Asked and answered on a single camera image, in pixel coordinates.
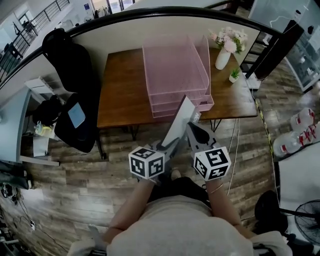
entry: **chair backrest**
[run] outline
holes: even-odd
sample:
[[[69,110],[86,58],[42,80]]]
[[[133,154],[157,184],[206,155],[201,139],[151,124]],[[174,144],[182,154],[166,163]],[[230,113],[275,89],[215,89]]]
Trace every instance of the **chair backrest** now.
[[[62,28],[45,36],[42,51],[67,91],[87,95],[100,91],[88,51],[82,45],[73,43]]]

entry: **wooden table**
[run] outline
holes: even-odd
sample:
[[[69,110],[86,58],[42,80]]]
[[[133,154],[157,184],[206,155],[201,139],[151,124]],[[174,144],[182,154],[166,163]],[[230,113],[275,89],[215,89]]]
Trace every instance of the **wooden table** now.
[[[235,57],[223,70],[215,68],[219,49],[210,48],[211,95],[214,105],[202,112],[201,120],[250,118],[258,115],[256,105],[241,75],[234,84],[231,71],[239,67]],[[101,88],[98,128],[170,122],[173,116],[153,118],[146,86],[142,49],[108,55]]]

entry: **small potted plant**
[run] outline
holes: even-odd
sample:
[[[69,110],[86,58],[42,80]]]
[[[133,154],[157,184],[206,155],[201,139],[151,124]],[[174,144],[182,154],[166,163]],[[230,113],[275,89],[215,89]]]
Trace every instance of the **small potted plant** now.
[[[240,73],[240,69],[239,68],[236,68],[236,69],[232,70],[232,72],[231,72],[231,74],[229,76],[229,81],[231,83],[234,83],[235,81],[237,81],[238,78],[239,78],[239,73]]]

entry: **pink flower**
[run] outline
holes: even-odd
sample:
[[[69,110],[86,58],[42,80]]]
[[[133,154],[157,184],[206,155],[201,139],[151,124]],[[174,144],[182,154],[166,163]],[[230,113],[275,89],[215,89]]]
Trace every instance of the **pink flower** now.
[[[211,34],[211,38],[214,40],[214,41],[216,41],[217,40],[217,34],[216,33],[212,33]]]
[[[227,40],[226,42],[224,42],[224,49],[228,52],[228,53],[235,53],[237,50],[237,45],[235,42]]]

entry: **white vase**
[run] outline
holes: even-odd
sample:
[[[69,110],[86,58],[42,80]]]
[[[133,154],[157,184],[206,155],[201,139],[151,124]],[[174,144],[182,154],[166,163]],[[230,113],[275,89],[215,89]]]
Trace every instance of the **white vase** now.
[[[231,83],[234,83],[234,82],[236,82],[237,80],[238,80],[238,78],[239,78],[239,76],[235,79],[234,77],[232,77],[231,75],[229,76],[229,81],[231,82]]]
[[[230,58],[231,53],[227,52],[225,48],[222,48],[221,51],[219,52],[218,57],[216,58],[215,61],[215,67],[217,70],[223,70],[225,66],[227,65],[229,58]]]

